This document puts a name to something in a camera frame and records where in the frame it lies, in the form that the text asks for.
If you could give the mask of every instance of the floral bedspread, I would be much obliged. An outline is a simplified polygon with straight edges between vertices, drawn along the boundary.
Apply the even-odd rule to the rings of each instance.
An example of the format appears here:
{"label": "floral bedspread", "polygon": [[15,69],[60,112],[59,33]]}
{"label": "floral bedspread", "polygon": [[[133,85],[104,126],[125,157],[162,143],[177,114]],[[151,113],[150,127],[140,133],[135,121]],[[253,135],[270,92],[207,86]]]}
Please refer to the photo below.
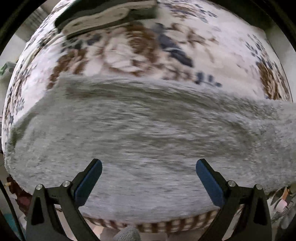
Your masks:
{"label": "floral bedspread", "polygon": [[61,0],[21,54],[4,104],[2,148],[11,126],[54,87],[62,72],[191,81],[257,99],[291,101],[263,30],[204,0],[159,0],[156,19],[66,39],[54,21]]}

